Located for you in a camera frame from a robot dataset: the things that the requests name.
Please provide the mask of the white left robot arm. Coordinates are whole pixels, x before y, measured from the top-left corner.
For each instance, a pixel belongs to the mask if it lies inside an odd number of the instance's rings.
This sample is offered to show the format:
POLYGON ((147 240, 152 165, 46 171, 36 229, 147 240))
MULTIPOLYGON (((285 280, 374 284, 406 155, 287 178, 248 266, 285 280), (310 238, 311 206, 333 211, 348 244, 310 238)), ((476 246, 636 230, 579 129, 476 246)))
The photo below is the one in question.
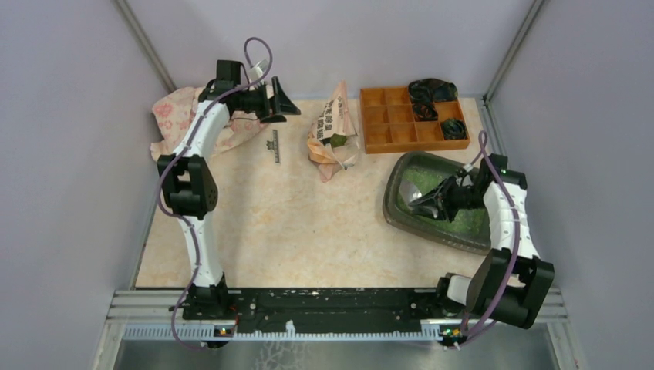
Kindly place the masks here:
POLYGON ((216 76, 198 96, 197 114, 189 130, 171 154, 157 159, 158 204, 179 222, 189 254, 191 278, 186 299, 189 303, 201 301, 201 309, 213 319, 229 313, 231 298, 226 294, 211 225, 219 192, 207 159, 234 113, 251 113, 260 123, 283 123, 288 115, 301 112, 278 77, 267 77, 270 62, 253 65, 248 84, 241 81, 243 66, 231 60, 217 61, 216 76))

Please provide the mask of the piano-key bag clip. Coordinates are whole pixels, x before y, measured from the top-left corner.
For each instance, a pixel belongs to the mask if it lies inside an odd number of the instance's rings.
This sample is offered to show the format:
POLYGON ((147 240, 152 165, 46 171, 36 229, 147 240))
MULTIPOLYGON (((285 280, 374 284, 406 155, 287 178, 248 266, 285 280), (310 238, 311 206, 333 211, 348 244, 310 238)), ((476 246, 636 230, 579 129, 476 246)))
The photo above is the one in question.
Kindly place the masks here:
POLYGON ((271 131, 271 139, 266 141, 266 148, 269 151, 273 152, 275 164, 280 164, 280 150, 279 150, 279 141, 278 141, 278 131, 273 129, 271 131))

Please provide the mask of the grey metal scoop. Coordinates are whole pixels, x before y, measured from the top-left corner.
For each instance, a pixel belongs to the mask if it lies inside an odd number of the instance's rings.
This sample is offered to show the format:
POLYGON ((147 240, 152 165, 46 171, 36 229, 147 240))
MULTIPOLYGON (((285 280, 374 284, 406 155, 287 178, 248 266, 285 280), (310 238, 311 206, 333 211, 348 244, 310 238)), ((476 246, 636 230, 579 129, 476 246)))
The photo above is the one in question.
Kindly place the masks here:
POLYGON ((399 184, 399 195, 413 215, 444 220, 443 211, 440 209, 433 191, 423 194, 415 183, 402 179, 399 184))

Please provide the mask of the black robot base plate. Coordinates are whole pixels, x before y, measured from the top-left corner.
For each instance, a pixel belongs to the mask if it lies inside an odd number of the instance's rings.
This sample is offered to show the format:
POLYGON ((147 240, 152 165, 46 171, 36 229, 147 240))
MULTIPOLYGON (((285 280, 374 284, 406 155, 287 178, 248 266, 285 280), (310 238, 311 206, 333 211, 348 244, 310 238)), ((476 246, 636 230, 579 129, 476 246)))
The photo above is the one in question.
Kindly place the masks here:
POLYGON ((218 337, 417 338, 443 334, 429 320, 459 321, 464 307, 442 288, 192 287, 180 304, 188 321, 218 320, 218 337))

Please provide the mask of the orange cat litter bag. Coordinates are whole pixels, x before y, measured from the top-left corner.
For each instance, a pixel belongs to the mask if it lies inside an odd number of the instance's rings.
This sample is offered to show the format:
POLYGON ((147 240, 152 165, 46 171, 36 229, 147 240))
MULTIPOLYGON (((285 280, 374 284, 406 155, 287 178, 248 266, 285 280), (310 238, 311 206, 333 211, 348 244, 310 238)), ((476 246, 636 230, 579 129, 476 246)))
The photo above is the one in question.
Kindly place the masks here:
POLYGON ((359 134, 349 111, 346 81, 332 92, 307 136, 308 158, 326 183, 341 170, 355 166, 360 151, 359 134))

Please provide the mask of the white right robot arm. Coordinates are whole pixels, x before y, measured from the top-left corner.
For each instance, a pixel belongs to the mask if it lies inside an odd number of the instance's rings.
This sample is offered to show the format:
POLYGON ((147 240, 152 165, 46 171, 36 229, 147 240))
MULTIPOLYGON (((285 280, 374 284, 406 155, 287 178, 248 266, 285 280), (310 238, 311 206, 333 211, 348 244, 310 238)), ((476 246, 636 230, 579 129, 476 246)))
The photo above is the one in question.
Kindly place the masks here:
POLYGON ((444 290, 434 297, 437 313, 455 317, 476 315, 478 323, 465 328, 480 332, 487 319, 530 328, 538 316, 555 276, 553 264, 543 261, 532 238, 524 210, 526 176, 507 168, 507 157, 485 154, 476 174, 465 165, 422 193, 402 180, 399 194, 412 214, 453 222, 461 210, 485 209, 489 220, 490 251, 473 277, 443 278, 444 290))

